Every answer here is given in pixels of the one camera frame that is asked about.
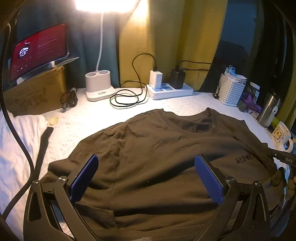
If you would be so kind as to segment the cardboard box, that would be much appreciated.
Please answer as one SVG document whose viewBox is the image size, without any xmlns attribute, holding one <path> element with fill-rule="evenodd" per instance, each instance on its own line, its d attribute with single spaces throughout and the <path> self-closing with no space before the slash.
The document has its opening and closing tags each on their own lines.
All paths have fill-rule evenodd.
<svg viewBox="0 0 296 241">
<path fill-rule="evenodd" d="M 4 100 L 14 116 L 37 115 L 59 109 L 65 92 L 65 68 L 60 66 L 6 90 Z"/>
</svg>

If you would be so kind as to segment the white charger plug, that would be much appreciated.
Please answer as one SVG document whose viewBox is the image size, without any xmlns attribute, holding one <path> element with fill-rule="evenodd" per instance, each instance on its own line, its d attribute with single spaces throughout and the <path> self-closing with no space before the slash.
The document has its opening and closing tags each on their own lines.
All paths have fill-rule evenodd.
<svg viewBox="0 0 296 241">
<path fill-rule="evenodd" d="M 160 89 L 162 84 L 163 74 L 160 71 L 150 71 L 149 85 L 153 89 Z"/>
</svg>

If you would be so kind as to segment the white power strip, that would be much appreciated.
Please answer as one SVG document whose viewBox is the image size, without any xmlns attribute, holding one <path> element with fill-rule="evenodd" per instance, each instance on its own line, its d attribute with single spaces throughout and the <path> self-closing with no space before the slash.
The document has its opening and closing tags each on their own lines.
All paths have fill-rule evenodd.
<svg viewBox="0 0 296 241">
<path fill-rule="evenodd" d="M 185 83 L 180 89 L 175 89 L 168 83 L 163 83 L 160 89 L 153 89 L 150 85 L 147 86 L 147 89 L 150 98 L 153 100 L 190 96 L 194 91 L 193 88 Z"/>
</svg>

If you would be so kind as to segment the white desk lamp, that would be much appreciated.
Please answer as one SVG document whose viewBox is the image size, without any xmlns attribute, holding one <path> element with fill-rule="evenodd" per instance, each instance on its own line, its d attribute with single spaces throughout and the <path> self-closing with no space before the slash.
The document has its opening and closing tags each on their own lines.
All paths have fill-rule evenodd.
<svg viewBox="0 0 296 241">
<path fill-rule="evenodd" d="M 104 34 L 107 29 L 104 24 L 105 17 L 112 13 L 130 13 L 137 8 L 139 1 L 74 1 L 74 3 L 78 11 L 100 14 L 99 54 L 95 71 L 85 74 L 86 98 L 88 101 L 110 98 L 115 94 L 115 89 L 111 84 L 111 72 L 99 69 L 103 54 Z"/>
</svg>

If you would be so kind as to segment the brown t-shirt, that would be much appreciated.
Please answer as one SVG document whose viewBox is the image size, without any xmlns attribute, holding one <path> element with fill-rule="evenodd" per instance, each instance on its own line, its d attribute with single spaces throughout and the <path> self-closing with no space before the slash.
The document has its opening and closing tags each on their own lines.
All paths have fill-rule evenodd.
<svg viewBox="0 0 296 241">
<path fill-rule="evenodd" d="M 260 181 L 271 216 L 283 205 L 285 176 L 267 144 L 244 121 L 210 108 L 193 116 L 155 109 L 106 128 L 50 163 L 41 182 L 69 175 L 91 154 L 99 168 L 76 208 L 101 240 L 193 240 L 217 208 L 195 170 L 197 155 L 239 183 Z"/>
</svg>

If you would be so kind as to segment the purple cloth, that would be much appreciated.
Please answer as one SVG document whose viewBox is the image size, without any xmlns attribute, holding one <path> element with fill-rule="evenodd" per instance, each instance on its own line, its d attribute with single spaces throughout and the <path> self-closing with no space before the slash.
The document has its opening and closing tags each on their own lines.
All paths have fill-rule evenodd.
<svg viewBox="0 0 296 241">
<path fill-rule="evenodd" d="M 242 102 L 246 104 L 246 107 L 248 109 L 251 109 L 253 111 L 256 111 L 257 113 L 261 113 L 262 108 L 258 106 L 256 103 L 254 103 L 252 96 L 248 93 L 243 93 L 242 96 L 240 97 Z"/>
</svg>

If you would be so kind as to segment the tablet with red screen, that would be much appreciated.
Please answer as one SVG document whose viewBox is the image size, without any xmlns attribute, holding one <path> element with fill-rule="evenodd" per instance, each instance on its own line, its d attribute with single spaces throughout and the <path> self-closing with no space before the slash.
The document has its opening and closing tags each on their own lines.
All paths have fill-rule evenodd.
<svg viewBox="0 0 296 241">
<path fill-rule="evenodd" d="M 12 83 L 25 74 L 68 55 L 66 23 L 37 31 L 14 45 L 9 81 Z"/>
</svg>

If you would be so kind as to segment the yellow curtain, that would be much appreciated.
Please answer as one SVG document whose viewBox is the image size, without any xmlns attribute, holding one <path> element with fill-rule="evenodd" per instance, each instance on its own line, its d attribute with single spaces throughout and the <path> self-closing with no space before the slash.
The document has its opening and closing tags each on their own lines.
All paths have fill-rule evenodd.
<svg viewBox="0 0 296 241">
<path fill-rule="evenodd" d="M 220 41 L 227 1 L 140 1 L 119 15 L 119 82 L 149 82 L 156 62 L 168 81 L 175 66 L 187 68 L 186 84 L 199 90 Z"/>
</svg>

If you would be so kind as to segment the black charger plug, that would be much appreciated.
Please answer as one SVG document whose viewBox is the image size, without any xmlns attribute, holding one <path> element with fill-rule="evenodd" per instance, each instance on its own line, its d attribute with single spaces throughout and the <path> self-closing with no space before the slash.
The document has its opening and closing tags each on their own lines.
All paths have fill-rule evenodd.
<svg viewBox="0 0 296 241">
<path fill-rule="evenodd" d="M 170 76 L 170 86 L 174 89 L 183 88 L 186 73 L 183 70 L 173 69 Z"/>
</svg>

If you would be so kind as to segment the white bear mug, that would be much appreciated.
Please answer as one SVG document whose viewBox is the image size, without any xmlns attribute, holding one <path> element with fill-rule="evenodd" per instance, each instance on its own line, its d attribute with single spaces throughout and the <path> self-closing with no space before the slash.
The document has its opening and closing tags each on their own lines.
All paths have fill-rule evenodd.
<svg viewBox="0 0 296 241">
<path fill-rule="evenodd" d="M 271 138 L 277 150 L 291 153 L 293 150 L 293 140 L 290 130 L 280 121 L 271 134 Z"/>
</svg>

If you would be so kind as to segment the white plastic basket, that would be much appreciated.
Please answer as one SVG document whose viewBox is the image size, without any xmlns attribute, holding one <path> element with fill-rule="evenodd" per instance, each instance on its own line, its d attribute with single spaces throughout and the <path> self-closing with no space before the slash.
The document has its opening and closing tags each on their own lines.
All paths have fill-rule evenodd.
<svg viewBox="0 0 296 241">
<path fill-rule="evenodd" d="M 222 104 L 237 106 L 247 82 L 247 78 L 236 73 L 233 66 L 226 67 L 221 74 L 217 94 Z"/>
</svg>

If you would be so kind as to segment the steel thermos bottle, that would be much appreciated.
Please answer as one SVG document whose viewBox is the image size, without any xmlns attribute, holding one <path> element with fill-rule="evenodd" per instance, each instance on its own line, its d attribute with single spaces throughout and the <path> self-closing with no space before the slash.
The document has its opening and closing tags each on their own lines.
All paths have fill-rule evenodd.
<svg viewBox="0 0 296 241">
<path fill-rule="evenodd" d="M 271 125 L 271 122 L 278 110 L 280 109 L 282 101 L 280 97 L 274 92 L 269 92 L 264 100 L 262 110 L 257 117 L 257 121 L 261 126 L 267 128 Z"/>
</svg>

